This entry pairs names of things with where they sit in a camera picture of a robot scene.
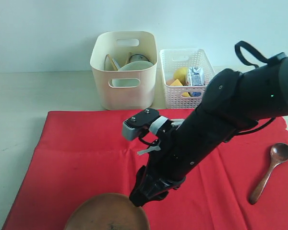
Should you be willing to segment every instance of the red tablecloth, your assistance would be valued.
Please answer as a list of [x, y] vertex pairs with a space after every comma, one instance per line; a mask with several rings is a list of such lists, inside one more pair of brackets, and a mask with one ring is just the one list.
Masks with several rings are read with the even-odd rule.
[[[185, 118], [191, 110], [160, 110]], [[100, 193], [131, 191], [147, 155], [126, 141], [122, 122], [137, 111], [50, 112], [5, 230], [61, 230], [70, 214]], [[270, 162], [276, 142], [288, 144], [283, 118], [221, 144], [177, 191], [144, 206], [152, 230], [288, 230], [288, 162], [279, 165], [258, 203], [247, 196]]]

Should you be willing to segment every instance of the robotic arm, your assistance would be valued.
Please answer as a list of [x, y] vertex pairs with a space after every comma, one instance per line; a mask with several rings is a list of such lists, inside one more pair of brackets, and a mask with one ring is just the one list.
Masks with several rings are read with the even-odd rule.
[[[261, 62], [262, 67], [248, 62], [243, 47]], [[123, 123], [127, 140], [139, 138], [149, 147], [146, 166], [139, 169], [129, 199], [135, 206], [163, 200], [170, 189], [178, 189], [186, 175], [220, 143], [236, 135], [256, 132], [275, 117], [288, 115], [288, 57], [284, 53], [269, 59], [255, 48], [240, 41], [235, 45], [238, 58], [255, 66], [246, 73], [225, 69], [208, 84], [202, 102], [181, 123], [160, 116], [148, 108]], [[259, 128], [258, 120], [270, 118]], [[157, 139], [143, 140], [152, 132]]]

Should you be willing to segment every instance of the white plastic basket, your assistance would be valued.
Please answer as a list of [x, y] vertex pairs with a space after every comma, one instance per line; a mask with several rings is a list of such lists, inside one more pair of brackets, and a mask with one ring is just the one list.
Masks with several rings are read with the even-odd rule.
[[[128, 45], [137, 40], [138, 44]], [[110, 54], [123, 66], [127, 54], [143, 54], [153, 66], [144, 70], [107, 71], [104, 70], [105, 57]], [[108, 110], [145, 109], [151, 106], [155, 96], [156, 67], [158, 53], [154, 36], [148, 32], [106, 32], [97, 38], [90, 64], [101, 105]], [[113, 87], [112, 80], [131, 79], [138, 86]]]
[[[195, 108], [202, 100], [203, 93], [215, 72], [202, 49], [163, 49], [160, 51], [162, 83], [168, 109]], [[205, 86], [169, 86], [166, 81], [173, 78], [174, 72], [181, 67], [202, 67]], [[184, 92], [200, 92], [198, 97], [183, 97]]]

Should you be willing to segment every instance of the table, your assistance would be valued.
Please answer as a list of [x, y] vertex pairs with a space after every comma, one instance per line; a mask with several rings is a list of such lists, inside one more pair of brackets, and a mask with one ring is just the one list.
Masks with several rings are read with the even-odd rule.
[[[231, 67], [247, 70], [244, 66]], [[224, 67], [215, 67], [216, 72]], [[152, 105], [165, 108], [160, 69]], [[0, 229], [38, 143], [47, 112], [100, 111], [92, 73], [0, 74]]]

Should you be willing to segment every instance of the white wall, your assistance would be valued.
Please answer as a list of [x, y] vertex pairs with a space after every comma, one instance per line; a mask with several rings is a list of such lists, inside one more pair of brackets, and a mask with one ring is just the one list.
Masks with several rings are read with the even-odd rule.
[[288, 54], [288, 0], [0, 0], [0, 72], [90, 70], [96, 37], [145, 30], [159, 49], [201, 47], [236, 65], [239, 40]]

